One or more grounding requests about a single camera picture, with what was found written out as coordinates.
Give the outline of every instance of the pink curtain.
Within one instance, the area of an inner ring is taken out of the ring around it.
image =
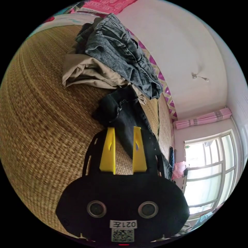
[[[208,123],[228,119],[231,117],[231,115],[232,115],[231,110],[229,108],[224,108],[218,111],[211,112],[209,114],[199,116],[192,120],[175,121],[175,126],[176,129],[182,129],[190,126],[208,124]]]

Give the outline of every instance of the window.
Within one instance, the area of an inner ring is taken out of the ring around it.
[[[231,193],[235,178],[235,152],[232,133],[212,139],[185,142],[188,175],[184,196],[190,216],[210,212]]]

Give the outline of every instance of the window frame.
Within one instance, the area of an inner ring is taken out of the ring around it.
[[[231,142],[232,142],[232,148],[233,148],[233,153],[234,153],[234,166],[226,171],[226,157],[225,157],[225,152],[224,152],[224,146],[223,146],[222,137],[227,136],[227,135],[230,135]],[[222,165],[222,172],[214,175],[214,176],[217,176],[219,174],[222,175],[218,197],[216,199],[210,201],[210,202],[206,202],[206,203],[203,203],[203,204],[189,206],[189,207],[201,207],[201,206],[208,205],[208,204],[211,204],[211,203],[214,202],[213,207],[211,209],[206,210],[206,211],[203,211],[203,212],[200,212],[200,213],[191,214],[190,217],[189,217],[189,219],[188,219],[189,221],[190,220],[198,219],[201,215],[209,213],[210,211],[212,211],[213,209],[215,209],[218,206],[219,201],[220,201],[220,198],[221,198],[221,195],[223,193],[223,188],[224,188],[226,174],[229,173],[229,172],[231,172],[232,170],[234,171],[234,175],[233,175],[231,190],[230,190],[230,193],[229,193],[228,197],[230,196],[230,194],[232,193],[232,191],[233,191],[233,189],[234,189],[234,187],[236,185],[237,171],[238,171],[238,169],[237,169],[238,156],[237,156],[237,145],[236,145],[236,141],[235,141],[234,133],[233,133],[233,130],[232,129],[231,130],[228,130],[226,132],[217,134],[217,135],[213,135],[213,136],[209,136],[209,137],[205,137],[205,138],[200,138],[200,139],[195,139],[195,140],[185,141],[184,142],[185,161],[186,161],[186,148],[185,148],[186,146],[193,145],[193,144],[199,144],[199,143],[202,143],[203,146],[204,146],[204,143],[205,142],[216,140],[216,139],[219,140],[220,149],[221,149],[219,151],[219,147],[218,147],[218,144],[217,144],[219,162],[216,162],[216,163],[213,163],[213,164],[210,164],[210,165],[205,165],[205,166],[202,166],[202,167],[188,168],[188,170],[196,170],[196,169],[209,168],[209,167],[212,167],[214,165],[221,164]],[[205,157],[204,160],[205,160],[205,164],[206,164],[205,149],[204,149],[204,157]],[[186,188],[186,185],[187,185],[187,181],[189,182],[189,181],[196,181],[196,180],[195,179],[187,179],[187,176],[185,176],[184,179],[183,179],[183,187],[182,187],[183,193],[185,193],[185,188]]]

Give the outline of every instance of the qr code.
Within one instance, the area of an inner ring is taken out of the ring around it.
[[[134,229],[112,229],[112,242],[134,242]]]

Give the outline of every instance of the white wall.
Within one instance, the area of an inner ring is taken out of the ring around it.
[[[145,45],[173,97],[178,119],[226,105],[227,79],[217,45],[188,11],[166,1],[138,0],[118,18]],[[193,80],[191,73],[210,79]]]
[[[191,126],[188,128],[183,129],[174,129],[174,137],[175,137],[175,149],[176,149],[176,156],[175,162],[182,162],[185,161],[185,152],[184,152],[184,141],[188,140],[195,140],[204,137],[213,136],[216,134],[220,134],[232,129],[234,133],[234,138],[237,144],[237,155],[238,155],[238,168],[242,167],[241,164],[241,144],[239,142],[238,131],[235,127],[235,124],[231,118],[222,120],[219,122],[214,122],[210,124],[204,124],[199,126]],[[238,170],[237,178],[240,178],[241,170]],[[183,185],[183,178],[176,179],[176,184],[178,187],[182,188]]]
[[[248,159],[248,86],[244,74],[233,53],[222,38],[207,24],[204,24],[213,36],[226,68],[228,95],[227,106],[237,126],[242,146],[241,157],[243,168]]]

